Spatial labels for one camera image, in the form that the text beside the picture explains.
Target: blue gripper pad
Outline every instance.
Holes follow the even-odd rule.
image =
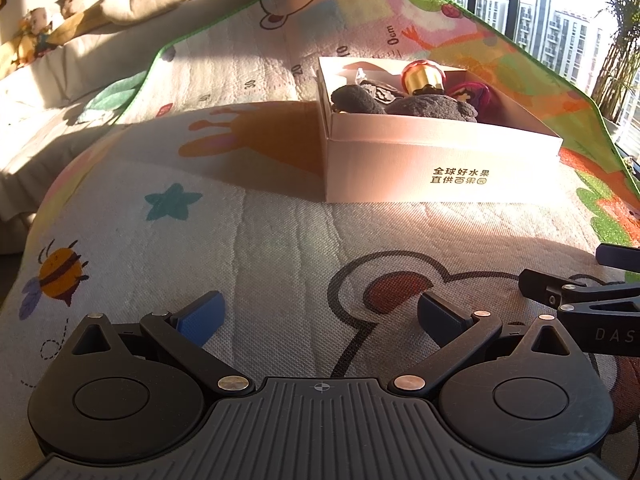
[[[216,290],[209,291],[174,314],[171,322],[185,338],[201,347],[225,322],[225,298]]]

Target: metal rivet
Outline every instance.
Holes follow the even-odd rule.
[[[415,391],[424,388],[426,383],[422,377],[417,375],[401,375],[396,377],[394,385],[399,390]]]
[[[239,375],[228,375],[218,381],[218,387],[228,392],[240,392],[248,386],[248,379]]]

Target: bed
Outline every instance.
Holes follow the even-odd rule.
[[[388,27],[401,38],[393,49]],[[429,56],[496,85],[564,139],[561,198],[324,203],[314,67],[344,52]],[[254,0],[163,47],[116,123],[42,200],[0,311],[0,477],[42,458],[28,398],[88,313],[136,322],[219,290],[226,319],[204,348],[258,383],[385,382],[437,348],[417,323],[422,291],[530,324],[551,311],[520,295],[525,268],[589,284],[637,279],[599,266],[594,250],[638,246],[638,214],[593,103],[448,0]],[[38,294],[42,263],[70,246],[86,278]],[[640,362],[592,362],[616,407],[603,460],[635,478]]]
[[[248,1],[190,0],[132,27],[101,27],[0,80],[0,254],[24,249],[47,189],[116,119],[77,123],[91,98],[148,69],[167,42]]]

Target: cartoon bee print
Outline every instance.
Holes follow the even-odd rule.
[[[80,254],[77,254],[72,248],[78,243],[73,242],[69,247],[56,249],[52,254],[49,250],[54,240],[40,251],[38,263],[40,264],[40,272],[34,278],[31,278],[22,289],[22,293],[26,294],[20,306],[18,316],[20,319],[27,319],[35,310],[41,296],[49,296],[54,300],[64,301],[66,306],[71,306],[71,297],[80,282],[88,280],[89,277],[82,273],[82,268],[88,263],[80,263]]]

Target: height chart numbers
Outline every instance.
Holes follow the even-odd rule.
[[[398,38],[398,34],[392,25],[386,26],[386,44],[390,47],[395,47],[398,43],[400,43],[400,39]],[[402,54],[396,48],[392,48],[389,52],[386,53],[392,59],[402,59]]]
[[[396,31],[391,25],[386,26],[386,34],[387,34],[386,44],[395,46],[398,43],[400,43],[400,40],[398,40],[398,35],[396,34]]]

